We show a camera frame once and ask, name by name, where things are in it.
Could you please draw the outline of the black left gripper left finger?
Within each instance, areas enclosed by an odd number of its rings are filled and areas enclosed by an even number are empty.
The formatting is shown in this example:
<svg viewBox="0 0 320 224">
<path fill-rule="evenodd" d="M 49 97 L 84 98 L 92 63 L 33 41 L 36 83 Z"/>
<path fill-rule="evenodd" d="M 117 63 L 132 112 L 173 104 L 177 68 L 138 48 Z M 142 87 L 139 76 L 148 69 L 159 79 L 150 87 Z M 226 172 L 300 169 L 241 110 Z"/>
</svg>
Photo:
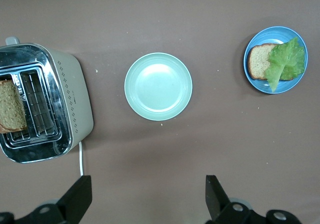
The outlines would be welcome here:
<svg viewBox="0 0 320 224">
<path fill-rule="evenodd" d="M 92 203 L 92 178 L 81 176 L 56 202 L 43 204 L 16 224 L 78 224 Z"/>
</svg>

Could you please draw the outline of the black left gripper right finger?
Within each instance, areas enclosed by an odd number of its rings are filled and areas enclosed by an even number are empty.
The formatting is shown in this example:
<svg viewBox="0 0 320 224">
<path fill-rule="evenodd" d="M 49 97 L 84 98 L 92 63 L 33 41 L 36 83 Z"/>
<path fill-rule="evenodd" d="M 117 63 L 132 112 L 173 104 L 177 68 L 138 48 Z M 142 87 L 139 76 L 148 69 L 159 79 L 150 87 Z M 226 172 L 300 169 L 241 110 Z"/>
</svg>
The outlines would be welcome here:
<svg viewBox="0 0 320 224">
<path fill-rule="evenodd" d="M 211 219 L 208 224 L 300 224 L 301 221 L 285 210 L 271 209 L 265 216 L 239 201 L 231 201 L 215 175 L 207 175 L 205 202 Z"/>
</svg>

